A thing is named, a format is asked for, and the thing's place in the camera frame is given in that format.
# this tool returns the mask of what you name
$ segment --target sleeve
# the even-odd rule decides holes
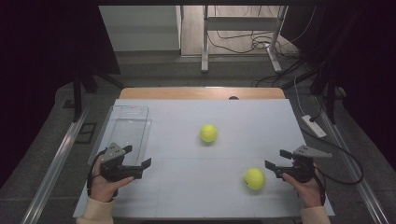
[[[300,211],[300,215],[304,224],[330,224],[323,206],[305,208]]]
[[[88,198],[84,214],[77,218],[77,224],[113,224],[113,205],[114,201],[102,203]]]

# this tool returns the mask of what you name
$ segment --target metal frame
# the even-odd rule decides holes
[[[53,158],[52,163],[49,166],[49,169],[44,176],[40,187],[35,193],[35,197],[30,203],[29,208],[27,209],[21,223],[37,223],[38,219],[40,218],[41,213],[43,212],[47,200],[52,192],[52,189],[58,179],[59,173],[62,171],[67,156],[69,155],[69,152],[77,138],[79,129],[81,128],[84,119],[87,117],[90,104],[91,100],[89,100],[89,102],[85,106],[79,119],[76,122],[72,122],[69,129],[67,130],[67,133],[64,136],[64,140],[59,146],[58,152]]]
[[[332,121],[327,117],[326,114],[322,113],[320,116],[324,120],[326,127],[328,127],[329,132],[331,133],[331,137],[335,141],[336,145],[350,153],[350,149],[344,141],[342,135],[338,131],[337,126],[332,123]],[[341,158],[343,159],[346,169],[348,170],[352,179],[358,180],[359,176],[361,175],[358,164],[345,153],[341,153]],[[381,203],[375,196],[373,189],[365,178],[363,178],[363,180],[356,186],[356,188],[361,194],[361,197],[363,198],[366,207],[373,218],[373,221],[378,224],[389,224],[389,219],[387,218]]]
[[[204,42],[202,46],[201,72],[207,73],[209,70],[209,46],[207,43],[208,31],[273,31],[271,43],[266,46],[268,56],[276,73],[281,73],[279,61],[276,57],[275,45],[280,28],[286,13],[286,6],[281,6],[280,14],[275,17],[209,17],[208,6],[204,6]]]

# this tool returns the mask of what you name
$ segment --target transparent box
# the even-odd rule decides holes
[[[102,130],[92,149],[88,164],[95,156],[116,143],[124,148],[132,145],[132,152],[125,155],[127,165],[137,165],[144,159],[151,118],[149,108],[140,105],[113,105],[110,107]]]

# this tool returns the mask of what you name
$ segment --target white power strip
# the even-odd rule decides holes
[[[327,134],[317,125],[315,121],[311,122],[311,116],[305,115],[302,116],[301,119],[304,121],[306,126],[317,136],[317,137],[324,137]]]

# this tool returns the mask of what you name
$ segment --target yellow tennis ball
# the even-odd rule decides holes
[[[265,174],[259,168],[249,169],[244,179],[250,189],[261,189],[265,184]]]
[[[218,137],[218,129],[212,124],[206,124],[201,128],[199,136],[204,142],[213,142]]]

